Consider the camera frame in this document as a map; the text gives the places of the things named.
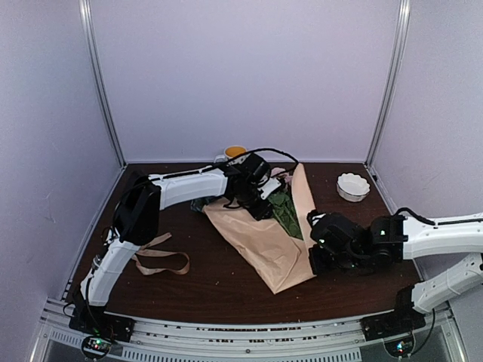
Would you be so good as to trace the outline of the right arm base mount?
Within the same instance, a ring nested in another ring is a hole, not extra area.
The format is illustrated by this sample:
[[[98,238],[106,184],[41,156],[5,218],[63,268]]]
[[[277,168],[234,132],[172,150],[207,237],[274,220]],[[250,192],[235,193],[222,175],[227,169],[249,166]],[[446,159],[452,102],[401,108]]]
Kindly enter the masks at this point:
[[[426,326],[425,314],[414,309],[411,300],[414,286],[398,291],[392,311],[365,317],[360,320],[366,341],[384,339]]]

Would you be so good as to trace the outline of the right aluminium frame post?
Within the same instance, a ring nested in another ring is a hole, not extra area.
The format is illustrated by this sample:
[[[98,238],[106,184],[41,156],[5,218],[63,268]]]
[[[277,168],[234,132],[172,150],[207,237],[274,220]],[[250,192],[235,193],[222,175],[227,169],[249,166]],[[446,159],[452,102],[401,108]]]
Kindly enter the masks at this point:
[[[377,116],[376,126],[372,136],[368,155],[365,159],[365,166],[368,169],[374,167],[380,142],[383,137],[384,127],[389,117],[392,100],[394,97],[398,74],[401,69],[402,60],[405,54],[405,48],[408,38],[408,30],[411,19],[411,1],[401,0],[399,2],[398,19],[395,27],[395,37],[392,47],[391,60],[389,62],[389,70],[386,78],[386,85],[383,91],[383,98],[380,104],[380,110]]]

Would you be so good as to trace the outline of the left aluminium frame post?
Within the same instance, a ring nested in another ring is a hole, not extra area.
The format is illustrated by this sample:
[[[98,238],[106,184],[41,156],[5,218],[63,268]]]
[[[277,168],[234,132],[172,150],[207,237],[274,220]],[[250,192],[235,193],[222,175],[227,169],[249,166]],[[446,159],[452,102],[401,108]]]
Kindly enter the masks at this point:
[[[106,85],[103,79],[101,62],[100,62],[99,52],[97,49],[94,21],[92,17],[91,1],[79,0],[78,5],[80,10],[83,30],[85,33],[85,39],[88,46],[88,53],[89,53],[91,69],[94,77],[97,100],[100,105],[100,111],[103,116],[103,121],[104,121],[104,124],[106,125],[109,141],[115,153],[117,162],[120,167],[125,167],[127,165],[127,162],[125,160],[125,157],[121,148],[121,144],[118,138],[118,133],[115,129],[114,121],[112,118],[112,112],[110,109],[109,99],[106,92]]]

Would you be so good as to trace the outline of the circuit board with leds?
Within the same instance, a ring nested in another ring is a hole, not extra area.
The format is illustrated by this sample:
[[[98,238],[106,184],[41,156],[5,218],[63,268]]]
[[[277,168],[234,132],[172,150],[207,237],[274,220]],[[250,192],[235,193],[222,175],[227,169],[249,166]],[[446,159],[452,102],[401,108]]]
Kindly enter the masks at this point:
[[[409,357],[415,347],[415,341],[413,339],[395,339],[384,342],[384,348],[386,353],[394,358],[402,359]]]
[[[100,359],[107,356],[111,348],[112,343],[99,336],[87,336],[81,343],[82,353],[90,359]]]

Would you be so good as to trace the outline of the green and tan wrapping paper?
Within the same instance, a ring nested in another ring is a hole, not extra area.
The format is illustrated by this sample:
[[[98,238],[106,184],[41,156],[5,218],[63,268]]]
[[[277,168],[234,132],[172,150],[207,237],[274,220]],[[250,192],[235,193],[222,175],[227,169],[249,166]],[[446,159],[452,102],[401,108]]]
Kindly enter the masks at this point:
[[[275,219],[256,221],[247,210],[230,210],[221,198],[203,207],[221,236],[258,273],[272,293],[277,294],[315,277],[309,262],[311,227],[309,212],[315,209],[303,164],[297,165],[291,181],[296,220],[302,238],[292,238]]]

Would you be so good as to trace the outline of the left circuit board with leds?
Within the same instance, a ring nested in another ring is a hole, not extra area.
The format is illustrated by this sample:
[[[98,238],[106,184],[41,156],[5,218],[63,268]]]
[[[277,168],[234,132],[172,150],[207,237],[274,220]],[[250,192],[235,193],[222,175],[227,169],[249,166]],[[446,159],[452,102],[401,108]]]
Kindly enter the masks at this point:
[[[87,336],[81,343],[82,353],[90,359],[100,359],[107,356],[111,348],[112,343],[99,336]]]

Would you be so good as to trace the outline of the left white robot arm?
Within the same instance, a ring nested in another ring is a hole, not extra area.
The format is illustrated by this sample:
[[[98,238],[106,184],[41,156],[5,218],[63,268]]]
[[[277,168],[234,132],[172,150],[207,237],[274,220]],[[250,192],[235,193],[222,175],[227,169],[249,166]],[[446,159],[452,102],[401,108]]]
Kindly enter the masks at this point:
[[[241,165],[212,165],[168,174],[149,174],[135,179],[115,208],[112,224],[91,270],[72,298],[82,308],[78,320],[93,335],[108,329],[104,307],[119,276],[132,256],[158,234],[161,211],[199,198],[224,197],[235,201],[255,220],[268,219],[272,205],[268,197],[281,187],[267,164],[254,168]]]

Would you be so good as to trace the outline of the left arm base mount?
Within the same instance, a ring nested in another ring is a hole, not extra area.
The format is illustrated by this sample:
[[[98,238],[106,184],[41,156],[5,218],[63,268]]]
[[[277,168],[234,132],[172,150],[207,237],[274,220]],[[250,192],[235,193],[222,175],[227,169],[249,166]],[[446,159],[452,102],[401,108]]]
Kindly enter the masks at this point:
[[[70,329],[104,339],[130,342],[135,325],[134,319],[107,314],[104,307],[89,305],[80,293],[73,296],[73,305]]]

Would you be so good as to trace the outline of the right circuit board with leds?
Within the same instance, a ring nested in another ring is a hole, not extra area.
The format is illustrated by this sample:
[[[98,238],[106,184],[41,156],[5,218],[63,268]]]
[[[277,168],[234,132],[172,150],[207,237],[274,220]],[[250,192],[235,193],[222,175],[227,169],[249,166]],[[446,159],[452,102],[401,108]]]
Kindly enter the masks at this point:
[[[402,359],[409,357],[415,347],[415,341],[413,339],[395,339],[384,342],[384,348],[386,353],[394,358]]]

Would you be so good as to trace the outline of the white mug with orange inside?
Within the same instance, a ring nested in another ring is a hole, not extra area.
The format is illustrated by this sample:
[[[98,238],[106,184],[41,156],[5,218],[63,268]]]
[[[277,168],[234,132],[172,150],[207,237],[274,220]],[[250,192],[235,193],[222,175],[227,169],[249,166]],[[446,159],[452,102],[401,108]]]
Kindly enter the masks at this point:
[[[232,158],[246,153],[247,149],[243,146],[229,146],[224,149],[221,155],[214,158],[215,163],[231,160]]]

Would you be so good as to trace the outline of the aluminium frame post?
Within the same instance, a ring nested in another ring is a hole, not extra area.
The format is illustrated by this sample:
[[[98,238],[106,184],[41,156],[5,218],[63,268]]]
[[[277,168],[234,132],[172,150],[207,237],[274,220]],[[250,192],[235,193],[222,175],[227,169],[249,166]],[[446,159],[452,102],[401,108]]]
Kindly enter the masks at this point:
[[[118,133],[115,129],[114,121],[112,118],[112,112],[110,109],[109,99],[106,92],[106,85],[103,79],[101,62],[100,62],[99,52],[97,49],[94,21],[92,17],[91,1],[79,0],[78,5],[80,10],[83,30],[85,33],[85,39],[88,46],[88,53],[89,53],[91,69],[94,77],[97,100],[100,105],[100,111],[103,116],[103,121],[104,121],[104,124],[106,125],[109,141],[115,153],[117,162],[120,167],[125,167],[127,165],[127,162],[125,160],[125,157],[121,148],[121,144],[118,138]]]
[[[372,136],[368,155],[365,159],[365,166],[368,169],[374,167],[380,142],[383,137],[384,127],[389,117],[392,100],[394,97],[398,74],[401,69],[402,60],[405,54],[405,48],[408,38],[408,30],[411,19],[411,1],[401,0],[399,2],[398,19],[395,27],[395,37],[392,47],[391,60],[389,62],[389,70],[386,78],[386,85],[383,91],[383,98],[380,104],[380,110],[377,116],[376,126]]]

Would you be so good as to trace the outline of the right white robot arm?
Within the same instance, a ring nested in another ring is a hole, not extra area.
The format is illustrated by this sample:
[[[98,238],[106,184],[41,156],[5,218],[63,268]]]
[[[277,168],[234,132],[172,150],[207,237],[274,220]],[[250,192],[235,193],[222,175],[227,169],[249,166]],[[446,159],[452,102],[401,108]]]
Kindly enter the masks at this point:
[[[404,332],[434,307],[482,283],[482,215],[426,218],[408,207],[379,216],[363,227],[341,213],[312,210],[307,215],[314,241],[309,258],[314,274],[334,268],[381,272],[403,261],[438,256],[461,257],[439,274],[398,293],[387,327]]]

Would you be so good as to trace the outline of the front aluminium rail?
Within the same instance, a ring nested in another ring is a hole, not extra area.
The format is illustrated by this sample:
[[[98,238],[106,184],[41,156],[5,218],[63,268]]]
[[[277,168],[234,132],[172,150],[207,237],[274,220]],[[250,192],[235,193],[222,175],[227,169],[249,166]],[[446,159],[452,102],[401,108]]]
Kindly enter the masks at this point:
[[[414,340],[410,361],[468,359],[452,310],[443,305],[411,333],[365,338],[360,317],[283,324],[194,324],[135,318],[131,339],[105,361],[397,361],[395,346]]]

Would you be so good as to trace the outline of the blue hydrangea fake flower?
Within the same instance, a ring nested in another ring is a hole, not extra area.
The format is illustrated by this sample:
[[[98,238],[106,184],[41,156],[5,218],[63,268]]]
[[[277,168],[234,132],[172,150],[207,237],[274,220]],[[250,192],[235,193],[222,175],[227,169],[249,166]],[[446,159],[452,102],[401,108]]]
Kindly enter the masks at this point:
[[[218,197],[197,198],[191,201],[190,209],[201,213],[204,206],[220,199]],[[303,239],[301,228],[298,222],[296,209],[289,191],[278,191],[268,197],[272,205],[272,216],[280,226],[292,237]]]

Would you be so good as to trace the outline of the beige ribbon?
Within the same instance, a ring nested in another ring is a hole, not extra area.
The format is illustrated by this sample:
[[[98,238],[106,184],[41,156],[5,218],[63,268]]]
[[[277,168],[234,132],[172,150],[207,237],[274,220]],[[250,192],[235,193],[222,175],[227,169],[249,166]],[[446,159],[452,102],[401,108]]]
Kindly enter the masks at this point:
[[[164,250],[155,250],[154,247],[163,244],[172,238],[170,232],[164,233],[163,235],[157,236],[152,239],[149,243],[140,247],[140,249],[131,257],[131,260],[135,262],[137,270],[144,276],[155,275],[162,272],[170,272],[175,275],[186,275],[191,266],[191,260],[187,253],[184,252],[171,252]],[[185,264],[182,268],[149,268],[142,264],[139,257],[141,258],[167,258],[170,256],[182,256],[185,259]]]

